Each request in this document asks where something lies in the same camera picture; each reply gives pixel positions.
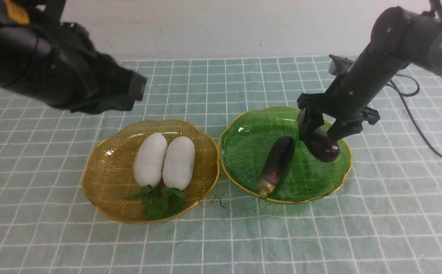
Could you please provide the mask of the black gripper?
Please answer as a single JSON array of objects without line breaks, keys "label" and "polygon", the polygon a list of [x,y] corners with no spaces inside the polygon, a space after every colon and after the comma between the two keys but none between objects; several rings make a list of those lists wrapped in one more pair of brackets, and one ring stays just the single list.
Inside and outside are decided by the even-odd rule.
[{"label": "black gripper", "polygon": [[363,130],[363,121],[374,125],[380,120],[378,111],[368,106],[375,96],[375,92],[341,85],[330,86],[325,92],[301,94],[296,101],[301,109],[299,139],[304,142],[316,139],[325,124],[323,115],[336,119],[327,130],[328,140],[337,142],[358,135]]},{"label": "black gripper", "polygon": [[136,101],[143,100],[146,76],[121,67],[108,54],[98,54],[94,69],[97,90],[84,99],[74,99],[68,106],[72,113],[97,115],[110,110],[129,112]]}]

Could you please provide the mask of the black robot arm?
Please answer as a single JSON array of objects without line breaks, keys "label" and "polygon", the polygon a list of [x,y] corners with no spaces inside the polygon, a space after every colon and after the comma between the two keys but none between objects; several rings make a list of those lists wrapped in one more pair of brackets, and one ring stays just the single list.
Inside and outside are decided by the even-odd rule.
[{"label": "black robot arm", "polygon": [[58,110],[131,111],[147,77],[98,52],[64,0],[0,0],[0,88]]},{"label": "black robot arm", "polygon": [[331,85],[325,92],[301,94],[297,100],[301,140],[315,138],[324,114],[335,119],[327,131],[334,141],[362,132],[364,122],[378,123],[379,113],[369,107],[370,102],[410,64],[442,77],[442,19],[427,11],[388,8],[377,18],[370,42],[356,61],[329,57],[328,72],[335,76]]}]

